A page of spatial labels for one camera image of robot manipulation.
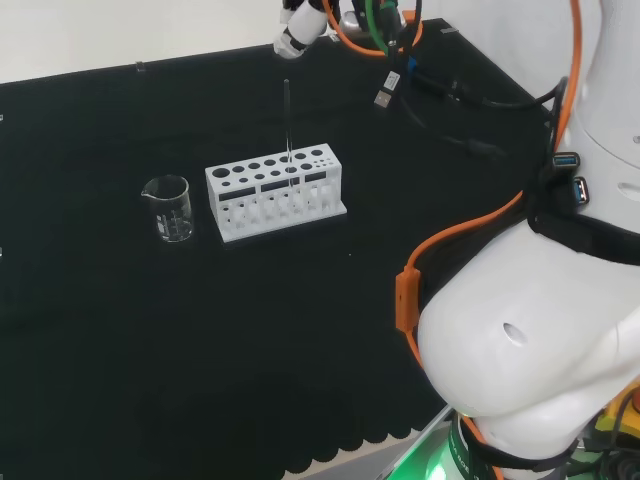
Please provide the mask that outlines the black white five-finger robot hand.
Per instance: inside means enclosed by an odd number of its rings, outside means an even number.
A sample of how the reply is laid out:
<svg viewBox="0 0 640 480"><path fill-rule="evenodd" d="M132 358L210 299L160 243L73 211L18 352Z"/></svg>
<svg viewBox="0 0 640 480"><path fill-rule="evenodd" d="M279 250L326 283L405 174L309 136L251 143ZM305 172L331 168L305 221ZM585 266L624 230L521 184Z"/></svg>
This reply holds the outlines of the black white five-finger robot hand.
<svg viewBox="0 0 640 480"><path fill-rule="evenodd" d="M284 0L280 23L284 30L273 41L274 52L283 59L294 60L326 32L328 17L321 1Z"/></svg>

